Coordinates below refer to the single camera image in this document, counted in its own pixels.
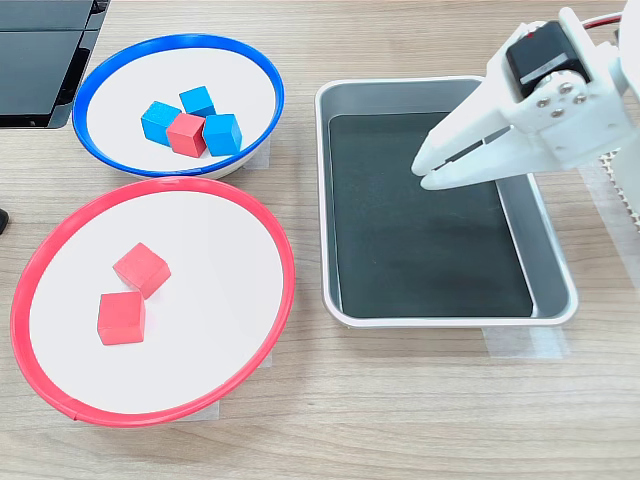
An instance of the cube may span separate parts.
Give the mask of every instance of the cube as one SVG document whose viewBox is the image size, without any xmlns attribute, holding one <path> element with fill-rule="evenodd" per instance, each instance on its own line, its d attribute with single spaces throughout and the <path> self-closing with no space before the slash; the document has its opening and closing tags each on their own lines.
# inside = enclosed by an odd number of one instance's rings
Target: cube
<svg viewBox="0 0 640 480">
<path fill-rule="evenodd" d="M 144 136 L 152 142 L 169 147 L 167 128 L 180 114 L 180 109 L 162 102 L 153 102 L 142 115 L 142 130 Z"/>
<path fill-rule="evenodd" d="M 207 87 L 198 87 L 182 92 L 180 100 L 182 100 L 184 111 L 191 115 L 206 117 L 216 114 L 216 109 L 213 107 L 213 101 L 209 96 Z"/>
<path fill-rule="evenodd" d="M 146 245 L 139 243 L 113 266 L 130 288 L 149 298 L 171 276 L 169 266 Z"/>
<path fill-rule="evenodd" d="M 211 155 L 235 155 L 242 146 L 242 133 L 233 114 L 210 115 L 202 132 Z"/>
<path fill-rule="evenodd" d="M 188 113 L 178 115 L 167 129 L 167 137 L 173 151 L 190 157 L 200 157 L 207 149 L 207 144 L 202 138 L 203 128 L 204 118 Z"/>
<path fill-rule="evenodd" d="M 144 316 L 144 300 L 140 292 L 102 294 L 98 314 L 98 335 L 102 344 L 142 342 Z"/>
</svg>

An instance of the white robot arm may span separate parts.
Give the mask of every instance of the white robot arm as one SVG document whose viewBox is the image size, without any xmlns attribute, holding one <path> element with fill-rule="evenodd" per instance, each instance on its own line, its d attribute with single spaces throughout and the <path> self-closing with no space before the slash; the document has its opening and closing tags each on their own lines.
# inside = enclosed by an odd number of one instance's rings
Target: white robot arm
<svg viewBox="0 0 640 480">
<path fill-rule="evenodd" d="M 559 22 L 520 25 L 485 80 L 425 139 L 412 166 L 421 186 L 566 170 L 618 148 L 616 161 L 640 156 L 622 99 L 629 86 L 640 99 L 640 0 L 627 3 L 619 45 L 596 47 L 570 8 Z"/>
</svg>

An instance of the red wire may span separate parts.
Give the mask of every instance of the red wire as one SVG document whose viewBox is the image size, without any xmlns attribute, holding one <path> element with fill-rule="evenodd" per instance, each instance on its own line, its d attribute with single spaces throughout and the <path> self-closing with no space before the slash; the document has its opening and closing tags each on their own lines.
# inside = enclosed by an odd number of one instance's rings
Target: red wire
<svg viewBox="0 0 640 480">
<path fill-rule="evenodd" d="M 613 23 L 619 23 L 622 19 L 622 15 L 617 15 L 611 18 L 605 18 L 603 20 L 598 20 L 597 22 L 591 22 L 584 25 L 585 30 L 589 30 L 590 28 L 602 27 L 603 25 L 611 25 Z"/>
</svg>

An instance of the blue bowl rim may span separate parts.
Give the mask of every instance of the blue bowl rim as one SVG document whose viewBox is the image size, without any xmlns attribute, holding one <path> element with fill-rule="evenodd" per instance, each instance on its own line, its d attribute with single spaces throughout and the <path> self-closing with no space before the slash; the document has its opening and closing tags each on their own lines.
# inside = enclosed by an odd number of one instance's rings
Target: blue bowl rim
<svg viewBox="0 0 640 480">
<path fill-rule="evenodd" d="M 91 138 L 91 135 L 89 135 L 89 131 L 87 128 L 87 110 L 89 108 L 89 104 L 91 103 L 93 95 L 110 75 L 112 75 L 116 70 L 120 69 L 124 65 L 138 58 L 151 55 L 153 53 L 163 52 L 167 50 L 177 50 L 182 48 L 215 48 L 219 50 L 228 50 L 247 57 L 249 60 L 253 61 L 260 68 L 262 68 L 262 70 L 271 80 L 276 95 L 276 109 L 273 113 L 273 117 L 271 118 L 271 123 L 269 123 L 269 126 L 263 132 L 263 134 L 251 145 L 238 152 L 237 154 L 226 158 L 225 160 L 221 160 L 205 167 L 164 172 L 157 170 L 140 170 L 137 168 L 122 165 L 121 163 L 118 163 L 117 161 L 109 158 L 93 142 L 93 139 Z M 271 132 L 273 132 L 273 129 L 276 127 L 278 120 L 280 120 L 283 108 L 284 84 L 282 82 L 282 77 L 280 76 L 280 73 L 276 69 L 275 65 L 273 65 L 273 63 L 271 63 L 271 61 L 261 52 L 247 45 L 246 43 L 242 43 L 232 38 L 195 33 L 177 34 L 152 38 L 150 40 L 145 40 L 144 42 L 127 47 L 124 50 L 121 50 L 120 52 L 112 55 L 98 67 L 96 67 L 95 70 L 93 70 L 91 74 L 89 74 L 89 76 L 86 78 L 76 95 L 75 103 L 73 106 L 73 128 L 76 131 L 78 139 L 80 140 L 82 145 L 84 145 L 84 147 L 89 151 L 89 153 L 91 153 L 98 160 L 118 170 L 145 177 L 203 175 L 228 167 L 229 165 L 232 165 L 238 160 L 241 160 L 246 155 L 254 151 L 269 135 L 271 135 Z"/>
</svg>

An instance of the wooden table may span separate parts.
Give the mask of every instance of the wooden table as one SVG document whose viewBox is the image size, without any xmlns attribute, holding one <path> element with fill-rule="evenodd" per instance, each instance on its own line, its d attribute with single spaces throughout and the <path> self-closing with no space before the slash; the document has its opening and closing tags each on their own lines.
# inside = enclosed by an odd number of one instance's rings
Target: wooden table
<svg viewBox="0 0 640 480">
<path fill-rule="evenodd" d="M 69 125 L 1 131 L 0 206 L 13 223 L 0 237 L 0 478 L 640 478 L 640 302 L 578 173 L 539 177 L 581 295 L 562 359 L 494 358 L 481 330 L 347 330 L 320 299 L 316 90 L 340 78 L 482 74 L 520 21 L 554 18 L 564 3 L 113 2 L 91 68 L 143 39 L 196 31 L 246 41 L 280 69 L 287 105 L 271 168 L 227 180 L 286 229 L 296 303 L 273 367 L 225 398 L 220 420 L 73 423 L 16 365 L 12 296 L 55 225 L 134 178 L 93 159 Z M 573 3 L 581 18 L 622 6 Z"/>
</svg>

